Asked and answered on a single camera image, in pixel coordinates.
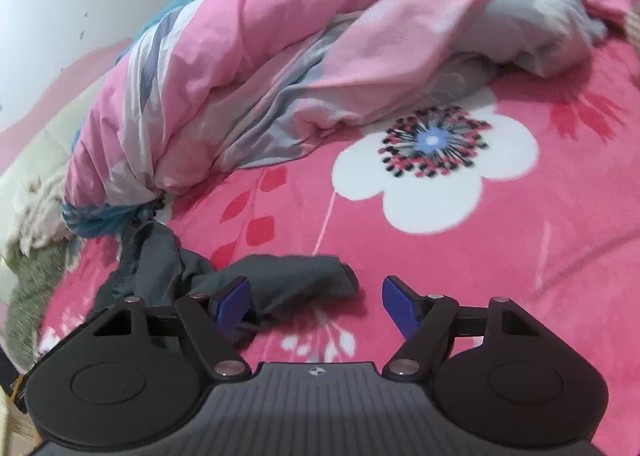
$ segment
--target green fuzzy fabric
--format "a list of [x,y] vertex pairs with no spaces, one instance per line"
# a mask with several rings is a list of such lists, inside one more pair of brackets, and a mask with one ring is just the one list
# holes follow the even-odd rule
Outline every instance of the green fuzzy fabric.
[[36,361],[34,340],[51,294],[65,272],[67,244],[65,240],[32,251],[29,258],[17,248],[6,263],[18,276],[18,284],[12,292],[4,335],[9,354],[23,369],[31,368]]

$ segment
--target white wall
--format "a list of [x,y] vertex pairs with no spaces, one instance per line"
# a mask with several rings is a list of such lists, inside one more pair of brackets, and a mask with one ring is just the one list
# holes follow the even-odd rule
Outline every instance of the white wall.
[[0,0],[0,132],[31,109],[61,68],[137,33],[169,1]]

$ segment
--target screw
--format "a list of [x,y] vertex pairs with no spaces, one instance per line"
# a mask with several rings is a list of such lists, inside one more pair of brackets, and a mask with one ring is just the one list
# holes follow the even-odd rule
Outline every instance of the screw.
[[389,371],[396,375],[414,375],[420,370],[420,364],[411,359],[396,359],[389,363]]
[[246,366],[240,360],[223,360],[213,368],[218,375],[238,376],[244,372]]

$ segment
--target flower petal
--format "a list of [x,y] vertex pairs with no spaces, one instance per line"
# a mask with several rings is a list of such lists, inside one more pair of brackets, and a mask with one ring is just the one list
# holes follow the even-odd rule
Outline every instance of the flower petal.
[[459,225],[482,193],[482,179],[473,168],[433,179],[403,176],[402,184],[394,182],[385,186],[385,217],[409,234],[435,234]]
[[384,131],[370,133],[338,155],[332,173],[335,192],[349,200],[364,200],[393,181],[378,153],[384,138]]
[[474,119],[480,120],[488,119],[498,107],[494,92],[489,88],[481,88],[453,104],[468,110]]
[[538,161],[538,143],[531,132],[517,120],[504,115],[486,117],[493,128],[482,132],[489,148],[479,150],[473,167],[485,178],[520,178]]

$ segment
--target dark gray clothing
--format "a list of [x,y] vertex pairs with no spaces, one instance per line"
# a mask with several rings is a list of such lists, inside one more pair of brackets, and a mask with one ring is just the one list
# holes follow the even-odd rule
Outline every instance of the dark gray clothing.
[[188,293],[213,295],[238,276],[249,279],[255,310],[236,329],[234,343],[285,319],[302,302],[358,293],[355,274],[335,256],[253,255],[216,271],[208,259],[181,248],[171,229],[149,222],[124,230],[120,265],[98,290],[91,317],[130,295],[147,306],[169,306]]

